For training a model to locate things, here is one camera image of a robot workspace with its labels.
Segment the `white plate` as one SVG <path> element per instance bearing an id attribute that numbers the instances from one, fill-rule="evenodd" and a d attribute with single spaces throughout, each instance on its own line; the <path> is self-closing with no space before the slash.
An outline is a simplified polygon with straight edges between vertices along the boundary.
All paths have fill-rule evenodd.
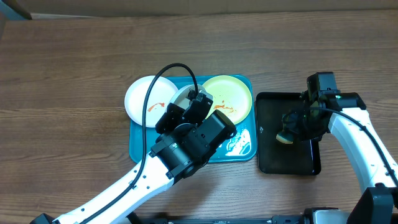
<path id="1" fill-rule="evenodd" d="M 182 87 L 181 89 L 179 89 L 176 94 L 174 94 L 174 96 L 170 99 L 169 104 L 168 104 L 168 108 L 171 105 L 176 105 L 179 108 L 182 109 L 187 109 L 190 105 L 190 100 L 187 98 L 190 90 L 195 91 L 195 86 L 194 84 L 192 85 L 185 85 L 184 87 Z"/>
<path id="2" fill-rule="evenodd" d="M 137 124 L 142 124 L 144 98 L 154 75 L 136 80 L 127 90 L 124 105 L 128 116 Z M 168 79 L 159 77 L 150 92 L 146 109 L 146 127 L 154 128 L 165 113 L 170 99 L 178 88 Z"/>

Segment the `green yellow sponge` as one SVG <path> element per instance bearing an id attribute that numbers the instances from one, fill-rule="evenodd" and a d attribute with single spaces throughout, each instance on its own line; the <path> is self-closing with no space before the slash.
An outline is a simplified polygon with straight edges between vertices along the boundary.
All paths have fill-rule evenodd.
<path id="1" fill-rule="evenodd" d="M 278 132 L 275 138 L 282 144 L 293 144 L 295 139 L 294 135 L 286 130 L 281 130 Z"/>

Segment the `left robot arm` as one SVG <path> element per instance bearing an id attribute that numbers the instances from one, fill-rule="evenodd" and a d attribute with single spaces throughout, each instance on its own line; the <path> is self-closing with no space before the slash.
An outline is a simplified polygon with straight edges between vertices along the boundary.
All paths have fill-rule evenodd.
<path id="1" fill-rule="evenodd" d="M 171 101 L 155 126 L 159 137 L 145 158 L 125 176 L 84 205 L 53 218 L 37 216 L 38 223 L 119 223 L 150 198 L 201 169 L 236 127 L 221 111 L 211 110 L 212 97 L 199 93 L 186 97 L 182 108 Z"/>

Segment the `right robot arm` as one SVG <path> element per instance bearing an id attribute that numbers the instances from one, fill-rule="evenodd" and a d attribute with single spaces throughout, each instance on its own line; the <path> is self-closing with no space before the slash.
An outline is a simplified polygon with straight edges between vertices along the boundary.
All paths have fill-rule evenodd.
<path id="1" fill-rule="evenodd" d="M 362 196 L 351 213 L 335 208 L 311 208 L 304 223 L 397 223 L 397 162 L 371 123 L 357 93 L 318 91 L 303 108 L 282 117 L 276 139 L 284 144 L 320 139 L 330 133 L 341 144 L 357 176 Z"/>

